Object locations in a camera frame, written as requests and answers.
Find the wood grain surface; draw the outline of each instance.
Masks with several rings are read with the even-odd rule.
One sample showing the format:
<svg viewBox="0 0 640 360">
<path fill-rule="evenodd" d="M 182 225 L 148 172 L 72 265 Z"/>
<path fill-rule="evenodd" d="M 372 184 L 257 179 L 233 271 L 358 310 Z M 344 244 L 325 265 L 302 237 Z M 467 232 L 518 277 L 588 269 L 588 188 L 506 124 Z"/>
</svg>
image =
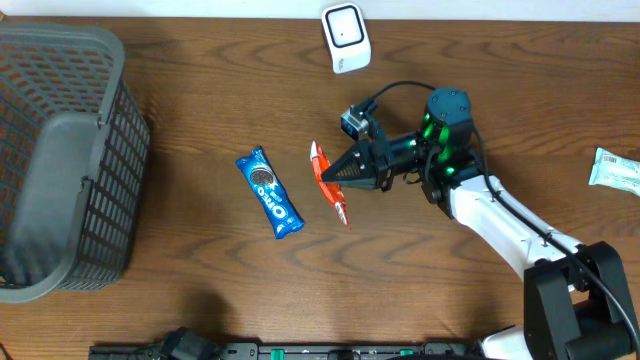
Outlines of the wood grain surface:
<svg viewBox="0 0 640 360">
<path fill-rule="evenodd" d="M 131 268 L 102 291 L 0 304 L 15 359 L 83 359 L 179 326 L 220 341 L 406 343 L 522 323 L 515 273 L 419 186 L 346 190 L 349 232 L 315 183 L 312 139 L 336 159 L 351 145 L 340 114 L 406 79 L 467 90 L 493 171 L 559 230 L 613 245 L 640 308 L 640 198 L 587 185 L 597 146 L 640 160 L 640 24 L 370 21 L 371 64 L 335 75 L 320 21 L 30 20 L 117 34 L 154 133 Z M 426 96 L 380 99 L 390 136 L 419 126 Z M 257 145 L 307 222 L 281 241 L 235 166 Z"/>
</svg>

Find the white and green wrapper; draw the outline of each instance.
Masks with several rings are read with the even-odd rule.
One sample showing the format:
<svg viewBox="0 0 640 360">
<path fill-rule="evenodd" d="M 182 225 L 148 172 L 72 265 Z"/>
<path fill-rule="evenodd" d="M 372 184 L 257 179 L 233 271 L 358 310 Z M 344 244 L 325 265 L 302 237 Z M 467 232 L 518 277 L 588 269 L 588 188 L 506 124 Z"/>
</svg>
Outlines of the white and green wrapper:
<svg viewBox="0 0 640 360">
<path fill-rule="evenodd" d="M 606 185 L 640 196 L 640 162 L 598 148 L 589 185 Z"/>
</svg>

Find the cable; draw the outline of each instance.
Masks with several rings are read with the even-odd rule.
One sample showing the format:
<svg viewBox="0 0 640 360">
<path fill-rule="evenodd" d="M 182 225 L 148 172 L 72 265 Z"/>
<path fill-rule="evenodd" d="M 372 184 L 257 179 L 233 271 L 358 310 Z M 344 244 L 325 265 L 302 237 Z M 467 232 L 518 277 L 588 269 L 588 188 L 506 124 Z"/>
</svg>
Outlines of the cable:
<svg viewBox="0 0 640 360">
<path fill-rule="evenodd" d="M 7 349 L 5 349 L 4 345 L 2 345 L 2 343 L 0 343 L 0 352 L 2 353 L 2 355 L 4 356 L 4 358 L 6 360 L 12 360 L 13 359 L 11 357 L 11 355 L 9 355 L 9 352 L 7 351 Z"/>
<path fill-rule="evenodd" d="M 511 205 L 500 196 L 500 193 L 497 192 L 493 186 L 491 185 L 491 181 L 489 180 L 489 162 L 487 156 L 487 148 L 485 146 L 484 140 L 482 136 L 480 136 L 480 132 L 477 128 L 473 128 L 473 132 L 478 138 L 478 142 L 480 143 L 480 149 L 482 151 L 482 170 L 484 175 L 484 181 L 487 185 L 487 189 L 494 197 L 494 199 L 498 200 L 500 205 L 502 205 L 507 211 L 509 211 L 513 216 L 515 216 L 518 220 L 520 220 L 523 224 L 527 225 L 531 230 L 533 230 L 538 236 L 545 239 L 546 242 L 551 244 L 553 247 L 562 252 L 569 261 L 571 261 L 575 266 L 581 269 L 584 272 L 584 275 L 598 288 L 600 289 L 605 296 L 613 303 L 613 306 L 618 310 L 622 320 L 629 332 L 629 336 L 631 337 L 631 344 L 633 346 L 633 350 L 636 353 L 636 359 L 640 360 L 640 340 L 638 339 L 638 333 L 636 332 L 636 328 L 633 325 L 633 322 L 629 318 L 629 314 L 624 310 L 622 304 L 618 298 L 611 292 L 611 289 L 600 280 L 600 277 L 596 275 L 587 264 L 585 264 L 582 260 L 580 260 L 577 256 L 575 256 L 569 249 L 565 248 L 562 244 L 560 244 L 557 240 L 553 238 L 551 233 L 546 233 L 543 230 L 539 229 L 535 224 L 533 224 L 529 219 L 527 219 L 524 215 L 515 210 Z"/>
<path fill-rule="evenodd" d="M 423 88 L 429 89 L 431 91 L 434 91 L 436 89 L 435 86 L 427 84 L 427 83 L 423 83 L 420 81 L 413 81 L 413 80 L 402 80 L 402 81 L 396 81 L 394 83 L 391 83 L 385 87 L 383 87 L 380 91 L 378 91 L 377 93 L 375 93 L 373 96 L 369 97 L 369 99 L 367 99 L 367 106 L 371 105 L 371 103 L 380 95 L 382 95 L 385 91 L 394 88 L 396 86 L 399 85 L 414 85 L 414 86 L 421 86 Z"/>
<path fill-rule="evenodd" d="M 418 178 L 416 180 L 407 180 L 407 176 L 409 174 L 416 174 L 420 171 L 420 169 L 418 168 L 414 168 L 411 171 L 408 171 L 406 173 L 404 173 L 404 175 L 402 175 L 402 180 L 404 180 L 404 183 L 407 185 L 413 185 L 413 184 L 417 184 L 419 182 L 423 182 L 426 181 L 427 183 L 429 182 L 429 176 L 427 175 L 429 173 L 429 169 L 431 169 L 431 161 L 433 159 L 434 156 L 436 155 L 440 155 L 440 153 L 442 152 L 442 147 L 440 147 L 440 145 L 433 145 L 431 147 L 431 149 L 429 149 L 429 153 L 427 154 L 427 163 L 424 166 L 424 174 L 419 174 Z"/>
</svg>

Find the white wall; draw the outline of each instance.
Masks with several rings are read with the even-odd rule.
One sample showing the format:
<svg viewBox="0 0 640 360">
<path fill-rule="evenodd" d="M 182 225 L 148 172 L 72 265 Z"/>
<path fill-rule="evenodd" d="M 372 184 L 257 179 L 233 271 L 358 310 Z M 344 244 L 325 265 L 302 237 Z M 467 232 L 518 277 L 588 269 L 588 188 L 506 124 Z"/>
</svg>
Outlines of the white wall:
<svg viewBox="0 0 640 360">
<path fill-rule="evenodd" d="M 0 0 L 7 15 L 318 18 L 331 0 Z M 368 19 L 640 21 L 640 0 L 358 0 Z"/>
</svg>

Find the oreo package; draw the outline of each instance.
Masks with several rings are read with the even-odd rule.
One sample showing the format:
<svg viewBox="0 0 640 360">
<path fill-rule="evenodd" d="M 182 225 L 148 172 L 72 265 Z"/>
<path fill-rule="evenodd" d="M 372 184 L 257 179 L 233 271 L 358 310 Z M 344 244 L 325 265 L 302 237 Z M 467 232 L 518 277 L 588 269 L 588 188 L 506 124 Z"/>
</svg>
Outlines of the oreo package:
<svg viewBox="0 0 640 360">
<path fill-rule="evenodd" d="M 278 180 L 261 147 L 253 150 L 249 156 L 236 160 L 236 166 L 242 171 L 251 190 L 262 203 L 276 239 L 282 239 L 304 227 L 304 220 L 291 205 L 287 191 Z"/>
</svg>

